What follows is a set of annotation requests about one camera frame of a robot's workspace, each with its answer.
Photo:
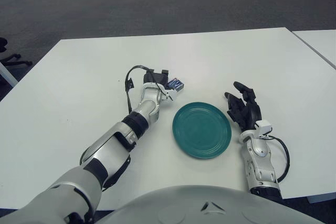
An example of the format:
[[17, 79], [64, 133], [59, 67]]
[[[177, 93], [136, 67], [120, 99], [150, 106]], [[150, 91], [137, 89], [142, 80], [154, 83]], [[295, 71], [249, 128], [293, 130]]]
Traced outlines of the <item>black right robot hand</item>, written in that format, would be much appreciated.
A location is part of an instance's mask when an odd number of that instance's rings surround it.
[[262, 117], [260, 107], [255, 101], [254, 90], [237, 81], [233, 85], [243, 98], [241, 99], [229, 92], [225, 92], [224, 96], [228, 102], [227, 114], [238, 124], [242, 132], [255, 130], [255, 123], [262, 120]]

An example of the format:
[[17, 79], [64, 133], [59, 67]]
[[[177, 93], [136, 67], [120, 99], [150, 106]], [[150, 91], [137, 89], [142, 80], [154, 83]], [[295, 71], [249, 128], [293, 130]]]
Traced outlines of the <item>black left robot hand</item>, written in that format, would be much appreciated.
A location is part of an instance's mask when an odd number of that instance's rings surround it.
[[148, 69], [143, 77], [143, 83], [157, 83], [162, 86], [167, 86], [169, 80], [169, 71], [162, 70], [161, 73], [154, 72], [153, 69]]

